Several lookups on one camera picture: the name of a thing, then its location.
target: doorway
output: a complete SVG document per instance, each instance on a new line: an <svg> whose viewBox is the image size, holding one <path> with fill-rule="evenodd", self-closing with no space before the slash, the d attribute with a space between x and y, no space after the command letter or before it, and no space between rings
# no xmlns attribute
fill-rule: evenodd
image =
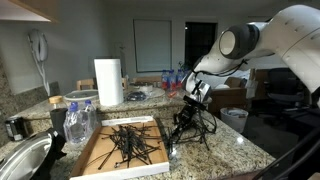
<svg viewBox="0 0 320 180"><path fill-rule="evenodd" d="M194 63L206 55L216 40L216 23L186 22L185 66L191 69Z"/></svg>

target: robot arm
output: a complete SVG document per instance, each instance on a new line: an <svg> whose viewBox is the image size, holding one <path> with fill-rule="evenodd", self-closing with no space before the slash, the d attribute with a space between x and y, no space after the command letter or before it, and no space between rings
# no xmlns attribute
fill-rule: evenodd
<svg viewBox="0 0 320 180"><path fill-rule="evenodd" d="M241 59L272 54L278 54L310 92L320 92L320 11L295 5L280 11L268 23L228 28L211 51L196 62L182 86L203 102L211 88L196 78L198 73L220 73Z"/></svg>

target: cardboard box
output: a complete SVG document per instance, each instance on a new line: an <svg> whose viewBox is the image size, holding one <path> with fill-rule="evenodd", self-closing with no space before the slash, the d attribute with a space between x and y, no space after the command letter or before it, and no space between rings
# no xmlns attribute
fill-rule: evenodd
<svg viewBox="0 0 320 180"><path fill-rule="evenodd" d="M103 161L108 155L107 153L112 151L115 147L114 142L105 134L113 134L114 130L119 129L118 125L120 124L122 126L128 126L130 124L136 128L148 127L147 134L160 137L160 139L145 139L145 142L153 147L159 147L159 149L149 153L148 156L150 161L145 160L148 165L137 158L133 158L129 163L129 168L127 168L127 163L122 163L119 167L115 168L115 164L123 160L121 151L116 150L116 148L110 158L99 170L98 167L103 164ZM102 125L103 126L100 129L97 129L93 133L82 151L71 172L71 180L127 179L169 171L169 161L166 149L161 140L161 134L157 123L152 117L143 116L105 120L102 122Z"/></svg>

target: paper towel roll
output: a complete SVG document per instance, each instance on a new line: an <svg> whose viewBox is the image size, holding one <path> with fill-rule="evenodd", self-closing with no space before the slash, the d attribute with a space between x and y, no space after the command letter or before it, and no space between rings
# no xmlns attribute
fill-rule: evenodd
<svg viewBox="0 0 320 180"><path fill-rule="evenodd" d="M120 59L95 59L100 104L117 105L123 102Z"/></svg>

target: cardboard tray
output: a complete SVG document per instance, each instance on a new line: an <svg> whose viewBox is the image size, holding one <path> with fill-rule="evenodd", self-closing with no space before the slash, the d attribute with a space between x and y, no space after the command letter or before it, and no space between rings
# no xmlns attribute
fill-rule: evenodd
<svg viewBox="0 0 320 180"><path fill-rule="evenodd" d="M128 124L135 127L151 126L147 131L150 136L158 136L160 139L146 139L148 145L158 147L156 150L149 154L152 164L146 165L139 159L132 159L127 168L127 163L121 164L119 167L114 168L116 162L122 161L121 152L119 150L114 151L101 170L98 167L102 164L106 158L106 153L110 152L114 148L114 143L110 138L102 139L106 137L104 134L113 134L112 128L118 130L119 124L126 126ZM71 180L90 180L90 179L127 179L146 175L153 175L162 172L169 171L169 161L166 153L164 143L161 139L161 134L156 121L150 116L135 117L105 120L102 122L102 127L95 130L90 140L82 151L79 159L70 175Z"/></svg>

